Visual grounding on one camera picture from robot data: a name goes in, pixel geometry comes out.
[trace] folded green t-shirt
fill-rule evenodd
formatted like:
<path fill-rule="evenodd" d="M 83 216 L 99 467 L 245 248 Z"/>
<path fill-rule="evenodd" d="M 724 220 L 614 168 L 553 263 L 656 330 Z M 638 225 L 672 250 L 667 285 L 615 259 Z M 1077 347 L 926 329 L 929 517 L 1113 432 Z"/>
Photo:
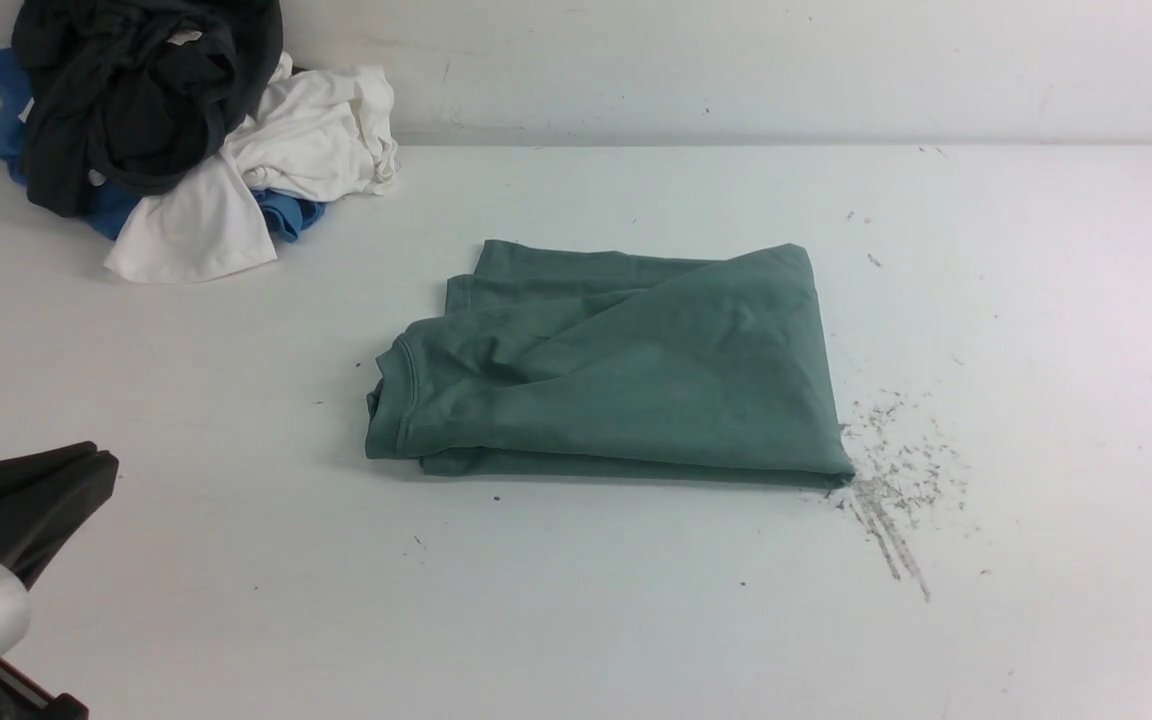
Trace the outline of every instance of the folded green t-shirt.
<path fill-rule="evenodd" d="M 431 475 L 852 477 L 801 247 L 702 262 L 490 240 L 445 313 L 376 359 L 367 456 Z"/>

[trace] fabric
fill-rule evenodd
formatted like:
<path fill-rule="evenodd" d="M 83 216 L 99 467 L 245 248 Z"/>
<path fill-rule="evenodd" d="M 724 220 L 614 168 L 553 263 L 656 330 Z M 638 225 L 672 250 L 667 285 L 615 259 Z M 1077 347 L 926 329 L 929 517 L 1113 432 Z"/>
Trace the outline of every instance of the fabric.
<path fill-rule="evenodd" d="M 29 77 L 20 69 L 12 50 L 0 50 L 0 160 L 6 162 L 13 181 L 25 184 L 26 177 L 20 169 L 20 150 L 24 142 L 24 123 L 18 115 L 29 104 Z M 123 190 L 115 183 L 92 188 L 88 209 L 81 218 L 103 236 L 114 240 L 127 215 L 136 209 L 141 197 Z"/>
<path fill-rule="evenodd" d="M 132 210 L 106 268 L 138 283 L 210 281 L 276 258 L 265 218 L 221 147 L 166 195 Z"/>
<path fill-rule="evenodd" d="M 20 115 L 26 113 L 29 100 L 29 77 L 20 69 L 10 47 L 0 50 L 0 101 L 3 103 L 0 108 L 0 160 L 8 167 L 13 181 L 20 184 L 26 182 L 18 162 L 24 137 L 24 122 Z M 301 233 L 316 223 L 326 211 L 323 202 L 301 200 L 271 190 L 255 191 L 252 196 L 260 205 L 270 232 L 278 233 L 288 242 L 300 238 Z M 92 191 L 91 211 L 82 219 L 103 236 L 114 240 L 138 200 L 141 197 L 127 192 L 116 183 L 106 182 Z"/>
<path fill-rule="evenodd" d="M 707 263 L 488 241 L 447 314 L 376 363 L 367 456 L 425 473 L 854 473 L 801 247 Z"/>
<path fill-rule="evenodd" d="M 255 108 L 282 48 L 278 0 L 24 0 L 12 50 L 35 100 L 29 200 L 90 213 L 90 170 L 172 190 Z"/>
<path fill-rule="evenodd" d="M 256 204 L 265 215 L 265 227 L 288 242 L 296 242 L 301 233 L 319 222 L 326 213 L 325 202 L 302 200 L 273 190 L 252 190 Z"/>
<path fill-rule="evenodd" d="M 397 169 L 393 106 L 379 67 L 305 70 L 270 82 L 259 108 L 225 143 L 253 190 L 323 202 L 379 195 Z"/>

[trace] white cloth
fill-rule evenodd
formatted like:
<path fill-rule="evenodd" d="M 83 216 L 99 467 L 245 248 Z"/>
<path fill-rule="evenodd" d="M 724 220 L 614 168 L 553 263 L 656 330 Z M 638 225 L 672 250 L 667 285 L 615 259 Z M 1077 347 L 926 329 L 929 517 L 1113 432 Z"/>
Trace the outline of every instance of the white cloth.
<path fill-rule="evenodd" d="M 306 70 L 270 83 L 227 145 L 253 190 L 333 202 L 393 184 L 394 88 L 376 65 Z"/>
<path fill-rule="evenodd" d="M 172 192 L 143 197 L 105 258 L 128 281 L 176 285 L 274 260 L 274 240 L 256 198 L 225 147 Z"/>
<path fill-rule="evenodd" d="M 209 281 L 276 258 L 260 206 L 247 189 L 331 202 L 380 194 L 397 169 L 379 67 L 291 76 L 283 53 L 255 115 L 172 192 L 145 197 L 127 218 L 106 268 L 128 281 Z"/>

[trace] dirt marks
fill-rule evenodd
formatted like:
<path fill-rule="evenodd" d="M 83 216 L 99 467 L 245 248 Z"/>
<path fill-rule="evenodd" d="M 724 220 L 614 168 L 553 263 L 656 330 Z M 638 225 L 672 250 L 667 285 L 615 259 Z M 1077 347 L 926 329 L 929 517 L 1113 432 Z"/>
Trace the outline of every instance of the dirt marks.
<path fill-rule="evenodd" d="M 844 420 L 838 429 L 856 479 L 835 505 L 874 539 L 892 578 L 914 579 L 927 601 L 931 589 L 905 537 L 924 525 L 940 529 L 948 515 L 964 510 L 970 470 L 924 409 L 931 397 L 881 391 L 872 404 L 840 409 Z"/>

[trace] white table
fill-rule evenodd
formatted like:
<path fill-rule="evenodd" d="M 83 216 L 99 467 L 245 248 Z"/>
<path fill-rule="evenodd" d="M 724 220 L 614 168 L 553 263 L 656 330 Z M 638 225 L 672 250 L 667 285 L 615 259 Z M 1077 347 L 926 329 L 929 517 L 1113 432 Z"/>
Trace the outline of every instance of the white table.
<path fill-rule="evenodd" d="M 1152 147 L 402 160 L 189 287 L 115 282 L 0 168 L 0 458 L 122 460 L 10 655 L 45 687 L 123 720 L 1152 719 Z M 805 247 L 863 479 L 366 461 L 372 359 L 486 237 Z"/>

